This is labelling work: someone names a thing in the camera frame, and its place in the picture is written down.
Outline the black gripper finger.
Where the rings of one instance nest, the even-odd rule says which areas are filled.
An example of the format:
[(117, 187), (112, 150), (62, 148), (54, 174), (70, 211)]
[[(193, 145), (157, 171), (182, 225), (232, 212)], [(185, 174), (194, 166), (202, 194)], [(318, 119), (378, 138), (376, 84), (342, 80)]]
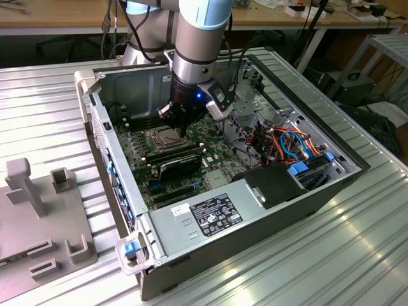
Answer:
[(159, 118), (173, 128), (180, 137), (185, 137), (187, 130), (187, 110), (179, 104), (169, 101), (165, 106), (157, 109)]
[(204, 118), (204, 116), (206, 116), (206, 114), (207, 114), (206, 110), (193, 110), (189, 114), (186, 127), (188, 128), (190, 125), (199, 122), (202, 118)]

